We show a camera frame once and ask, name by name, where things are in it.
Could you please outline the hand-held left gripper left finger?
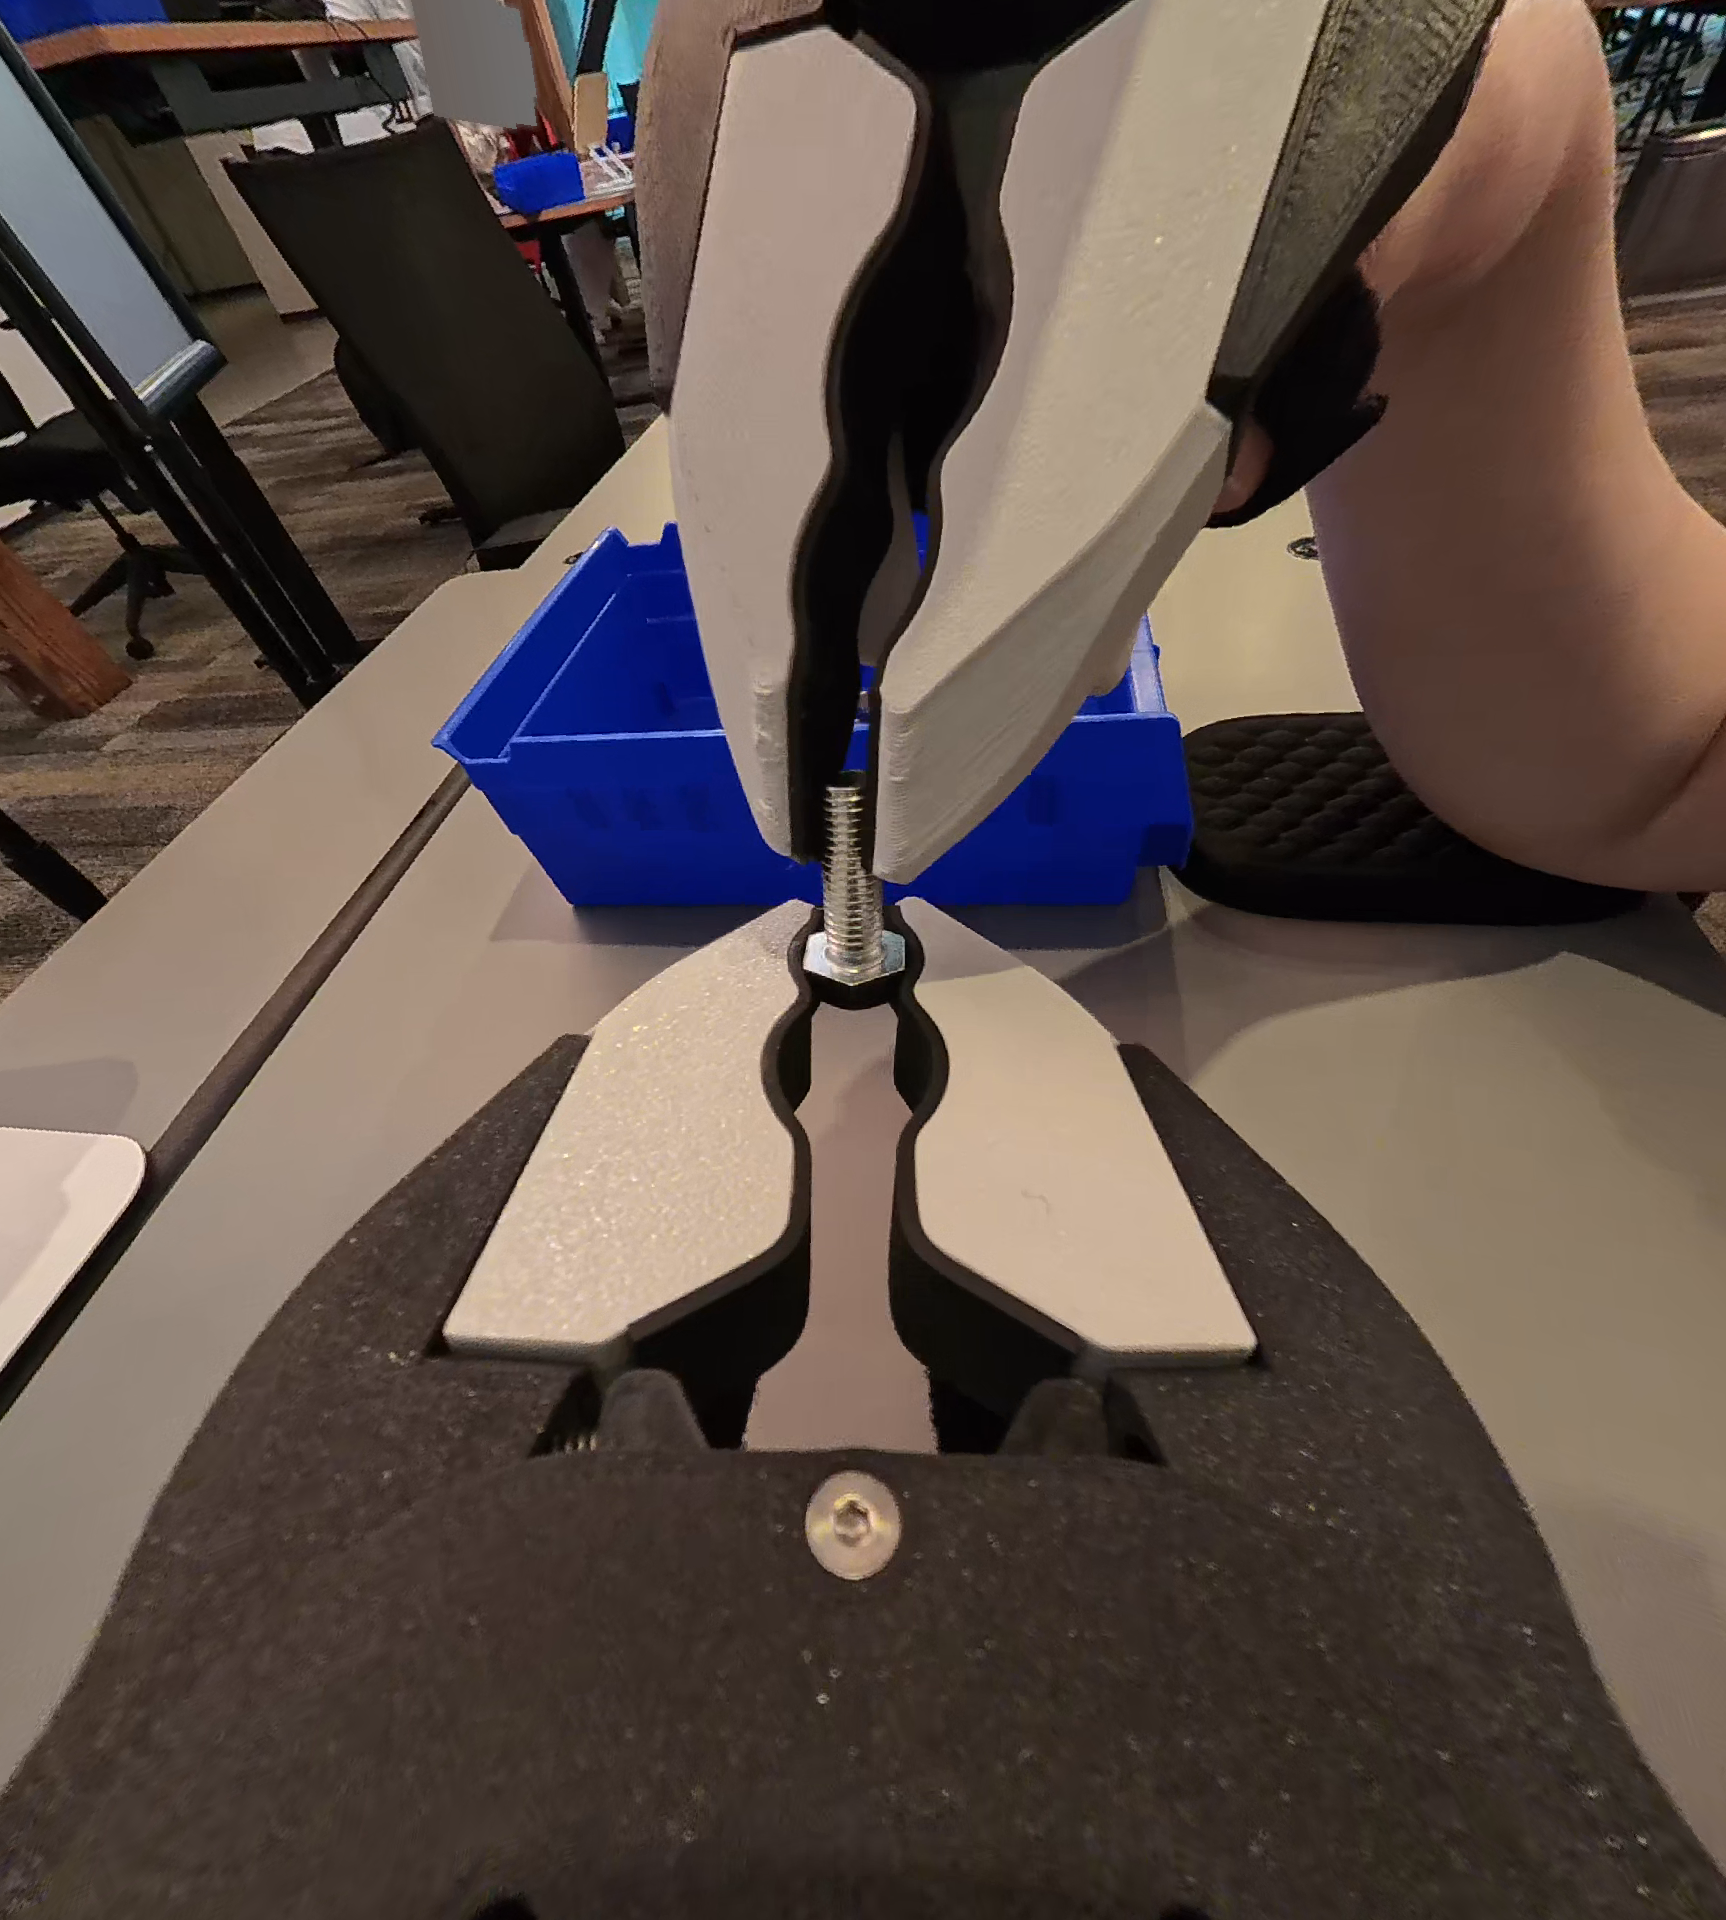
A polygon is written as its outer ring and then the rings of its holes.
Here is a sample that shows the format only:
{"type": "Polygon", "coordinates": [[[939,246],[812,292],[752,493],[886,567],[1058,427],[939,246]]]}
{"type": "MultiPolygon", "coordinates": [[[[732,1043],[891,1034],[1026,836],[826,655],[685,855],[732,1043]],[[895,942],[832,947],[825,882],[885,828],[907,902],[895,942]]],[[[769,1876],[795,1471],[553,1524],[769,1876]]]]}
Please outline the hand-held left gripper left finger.
{"type": "Polygon", "coordinates": [[[812,922],[804,902],[770,909],[596,1023],[444,1321],[449,1350],[594,1374],[767,1374],[790,1352],[811,1302],[812,922]]]}

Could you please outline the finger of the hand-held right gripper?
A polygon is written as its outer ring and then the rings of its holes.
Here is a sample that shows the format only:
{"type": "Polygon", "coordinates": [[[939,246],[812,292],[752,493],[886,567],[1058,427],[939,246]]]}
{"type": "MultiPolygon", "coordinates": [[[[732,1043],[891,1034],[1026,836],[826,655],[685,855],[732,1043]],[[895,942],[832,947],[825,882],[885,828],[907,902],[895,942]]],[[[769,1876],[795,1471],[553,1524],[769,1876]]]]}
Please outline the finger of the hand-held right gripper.
{"type": "Polygon", "coordinates": [[[825,855],[863,678],[923,574],[915,393],[937,239],[917,77],[835,26],[728,63],[671,416],[706,678],[760,836],[825,855]]]}
{"type": "Polygon", "coordinates": [[[891,647],[875,872],[915,882],[1125,671],[1223,491],[1219,346],[1329,5],[1125,5],[1026,84],[996,192],[1011,319],[891,647]]]}

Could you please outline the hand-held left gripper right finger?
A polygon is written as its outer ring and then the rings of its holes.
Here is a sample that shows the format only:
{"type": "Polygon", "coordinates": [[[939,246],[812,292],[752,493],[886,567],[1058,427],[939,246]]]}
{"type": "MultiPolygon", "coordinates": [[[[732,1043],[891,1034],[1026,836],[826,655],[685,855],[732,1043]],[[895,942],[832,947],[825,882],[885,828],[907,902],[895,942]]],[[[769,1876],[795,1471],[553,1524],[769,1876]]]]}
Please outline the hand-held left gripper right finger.
{"type": "Polygon", "coordinates": [[[1111,1030],[915,897],[891,1302],[937,1381],[1221,1371],[1255,1331],[1111,1030]]]}

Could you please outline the large steel hex nut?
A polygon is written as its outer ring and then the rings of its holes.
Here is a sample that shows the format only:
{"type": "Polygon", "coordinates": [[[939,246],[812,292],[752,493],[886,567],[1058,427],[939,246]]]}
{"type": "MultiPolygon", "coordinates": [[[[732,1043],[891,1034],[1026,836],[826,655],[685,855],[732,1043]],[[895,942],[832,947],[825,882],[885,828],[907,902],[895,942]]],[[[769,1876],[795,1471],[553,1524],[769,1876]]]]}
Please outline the large steel hex nut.
{"type": "Polygon", "coordinates": [[[893,1003],[910,975],[904,931],[889,924],[883,932],[885,960],[875,972],[840,972],[830,960],[829,924],[816,920],[802,942],[801,975],[818,1005],[863,1012],[893,1003]]]}

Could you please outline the short thick steel bolt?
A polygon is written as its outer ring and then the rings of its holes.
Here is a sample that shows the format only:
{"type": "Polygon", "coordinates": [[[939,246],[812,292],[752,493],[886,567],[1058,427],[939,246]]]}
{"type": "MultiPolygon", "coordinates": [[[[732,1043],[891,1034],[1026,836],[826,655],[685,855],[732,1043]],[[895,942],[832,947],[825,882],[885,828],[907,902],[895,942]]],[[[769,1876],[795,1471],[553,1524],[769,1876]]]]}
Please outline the short thick steel bolt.
{"type": "Polygon", "coordinates": [[[825,790],[822,937],[835,979],[872,979],[885,964],[881,885],[871,870],[871,794],[863,770],[825,790]]]}

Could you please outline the blue plastic bin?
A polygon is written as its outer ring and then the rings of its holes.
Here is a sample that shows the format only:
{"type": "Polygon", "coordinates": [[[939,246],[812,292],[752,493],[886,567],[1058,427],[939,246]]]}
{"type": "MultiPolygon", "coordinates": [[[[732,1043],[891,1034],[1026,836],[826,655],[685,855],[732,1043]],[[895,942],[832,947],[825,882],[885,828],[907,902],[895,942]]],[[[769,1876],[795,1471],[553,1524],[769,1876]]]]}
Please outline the blue plastic bin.
{"type": "MultiPolygon", "coordinates": [[[[770,848],[711,690],[681,531],[608,531],[436,734],[573,906],[818,902],[822,872],[770,848]]],[[[939,906],[1119,905],[1188,860],[1184,731],[1149,621],[1131,667],[1034,773],[915,885],[939,906]]]]}

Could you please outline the person's right forearm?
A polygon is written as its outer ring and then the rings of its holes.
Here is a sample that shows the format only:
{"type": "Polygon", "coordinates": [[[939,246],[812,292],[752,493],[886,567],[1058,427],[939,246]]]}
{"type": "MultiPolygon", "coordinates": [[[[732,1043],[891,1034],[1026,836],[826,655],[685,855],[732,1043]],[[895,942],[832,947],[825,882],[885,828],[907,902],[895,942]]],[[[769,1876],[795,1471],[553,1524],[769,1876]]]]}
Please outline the person's right forearm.
{"type": "Polygon", "coordinates": [[[1387,415],[1312,489],[1351,675],[1469,840],[1726,893],[1726,527],[1654,442],[1617,299],[1393,301],[1387,415]]]}

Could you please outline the person's right hand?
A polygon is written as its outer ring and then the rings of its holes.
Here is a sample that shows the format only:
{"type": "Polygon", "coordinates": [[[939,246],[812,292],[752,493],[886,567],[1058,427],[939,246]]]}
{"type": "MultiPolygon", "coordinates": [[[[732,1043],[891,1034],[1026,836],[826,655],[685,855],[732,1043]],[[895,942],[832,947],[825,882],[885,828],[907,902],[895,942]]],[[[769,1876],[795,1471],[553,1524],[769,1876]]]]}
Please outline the person's right hand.
{"type": "Polygon", "coordinates": [[[1603,198],[1612,154],[1612,93],[1593,9],[1505,5],[1448,143],[1361,260],[1367,284],[1385,307],[1472,284],[1569,188],[1603,198]]]}

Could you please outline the small blue bin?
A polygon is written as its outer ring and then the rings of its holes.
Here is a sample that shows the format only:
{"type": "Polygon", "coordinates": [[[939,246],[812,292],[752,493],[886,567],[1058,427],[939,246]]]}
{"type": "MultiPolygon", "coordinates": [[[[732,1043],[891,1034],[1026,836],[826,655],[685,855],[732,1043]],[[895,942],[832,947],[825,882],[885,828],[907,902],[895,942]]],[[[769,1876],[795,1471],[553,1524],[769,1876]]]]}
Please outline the small blue bin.
{"type": "Polygon", "coordinates": [[[492,183],[503,207],[528,218],[608,212],[634,202],[637,157],[608,146],[518,157],[496,164],[492,183]]]}

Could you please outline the grey trash can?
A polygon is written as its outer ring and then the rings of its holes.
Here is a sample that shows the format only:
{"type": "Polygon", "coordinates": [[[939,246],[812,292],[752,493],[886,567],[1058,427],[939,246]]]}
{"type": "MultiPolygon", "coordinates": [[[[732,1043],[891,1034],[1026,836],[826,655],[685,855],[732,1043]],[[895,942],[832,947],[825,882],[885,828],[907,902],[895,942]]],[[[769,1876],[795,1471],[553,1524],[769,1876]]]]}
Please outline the grey trash can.
{"type": "Polygon", "coordinates": [[[1726,122],[1654,132],[1617,207],[1623,301],[1726,281],[1726,122]]]}

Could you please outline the black mesh pad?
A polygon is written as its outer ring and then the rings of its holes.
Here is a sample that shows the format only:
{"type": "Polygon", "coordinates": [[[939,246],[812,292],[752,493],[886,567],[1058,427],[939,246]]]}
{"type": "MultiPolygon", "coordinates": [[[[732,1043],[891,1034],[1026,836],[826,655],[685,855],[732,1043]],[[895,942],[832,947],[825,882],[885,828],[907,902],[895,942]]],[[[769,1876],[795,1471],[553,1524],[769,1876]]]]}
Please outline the black mesh pad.
{"type": "Polygon", "coordinates": [[[1644,906],[1477,846],[1404,783],[1359,712],[1184,734],[1192,830],[1175,875],[1236,912],[1329,924],[1569,929],[1644,906]]]}

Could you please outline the black round-base sign stand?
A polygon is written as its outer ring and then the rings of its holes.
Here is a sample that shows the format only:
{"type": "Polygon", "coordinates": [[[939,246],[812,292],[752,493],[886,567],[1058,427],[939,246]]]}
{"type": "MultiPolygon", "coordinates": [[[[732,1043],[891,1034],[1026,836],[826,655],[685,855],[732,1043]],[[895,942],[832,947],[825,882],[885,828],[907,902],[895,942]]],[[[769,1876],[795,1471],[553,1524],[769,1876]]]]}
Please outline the black round-base sign stand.
{"type": "Polygon", "coordinates": [[[299,542],[205,405],[224,357],[185,345],[129,401],[138,470],[157,516],[196,563],[257,659],[315,708],[364,647],[299,542]]]}

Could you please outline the wooden top desk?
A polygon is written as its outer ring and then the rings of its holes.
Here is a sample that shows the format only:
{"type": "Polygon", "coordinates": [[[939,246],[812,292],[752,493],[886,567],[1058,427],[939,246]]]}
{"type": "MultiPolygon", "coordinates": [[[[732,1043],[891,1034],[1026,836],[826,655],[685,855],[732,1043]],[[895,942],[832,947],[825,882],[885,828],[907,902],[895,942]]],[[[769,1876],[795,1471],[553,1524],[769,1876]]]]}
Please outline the wooden top desk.
{"type": "Polygon", "coordinates": [[[109,120],[134,146],[299,122],[340,146],[343,117],[408,109],[411,19],[220,17],[93,23],[23,55],[73,124],[109,120]]]}

